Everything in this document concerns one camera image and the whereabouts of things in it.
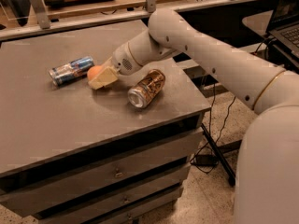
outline robotic hand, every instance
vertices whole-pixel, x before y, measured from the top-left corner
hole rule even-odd
[[[89,84],[98,89],[147,63],[184,52],[260,116],[240,148],[235,224],[299,223],[299,77],[194,30],[175,11],[158,9],[149,29],[118,48]]]

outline soda can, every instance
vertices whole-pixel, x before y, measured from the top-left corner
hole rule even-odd
[[[148,74],[128,91],[130,103],[137,108],[145,108],[161,91],[165,83],[165,75],[157,69]]]
[[[53,80],[54,85],[60,86],[65,82],[69,82],[75,78],[86,75],[88,70],[93,66],[93,58],[87,56],[65,65],[52,68],[49,70],[49,74]]]

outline gray countertop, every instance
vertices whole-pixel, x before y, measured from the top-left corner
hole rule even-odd
[[[0,176],[199,114],[209,103],[172,59],[151,63],[92,91],[84,77],[56,88],[52,67],[90,55],[104,62],[120,44],[146,29],[130,21],[10,41],[0,48]],[[152,68],[166,75],[165,86],[144,110],[127,91]]]

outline concrete floor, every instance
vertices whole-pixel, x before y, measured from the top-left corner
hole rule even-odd
[[[212,93],[212,86],[205,88],[207,96]],[[223,121],[227,115],[227,107],[234,96],[216,86],[216,99],[212,109],[211,133],[217,139]],[[212,104],[213,96],[207,98]],[[230,110],[218,145],[242,139],[245,130],[255,118],[255,114],[238,100]],[[208,127],[209,113],[204,123]],[[236,168],[237,151],[225,154],[233,169]],[[228,183],[228,175],[219,164],[208,175],[192,167],[188,179],[184,181],[182,196],[174,203],[155,209],[139,219],[139,224],[230,224],[233,223],[234,191]],[[37,220],[32,217],[21,218],[0,205],[0,224],[33,224]]]

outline keyboard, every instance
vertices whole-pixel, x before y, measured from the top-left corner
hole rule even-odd
[[[282,35],[299,48],[299,27],[283,32]]]

